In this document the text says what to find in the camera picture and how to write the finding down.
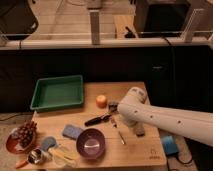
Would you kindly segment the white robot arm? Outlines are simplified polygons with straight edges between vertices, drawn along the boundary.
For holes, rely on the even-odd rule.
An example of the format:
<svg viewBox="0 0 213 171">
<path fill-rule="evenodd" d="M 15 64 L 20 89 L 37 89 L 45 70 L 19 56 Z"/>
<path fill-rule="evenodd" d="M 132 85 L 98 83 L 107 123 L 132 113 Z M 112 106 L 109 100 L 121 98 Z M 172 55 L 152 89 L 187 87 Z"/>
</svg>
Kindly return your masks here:
<svg viewBox="0 0 213 171">
<path fill-rule="evenodd" d="M 147 105 L 147 93 L 132 87 L 117 110 L 129 125 L 144 122 L 213 147 L 213 113 Z"/>
</svg>

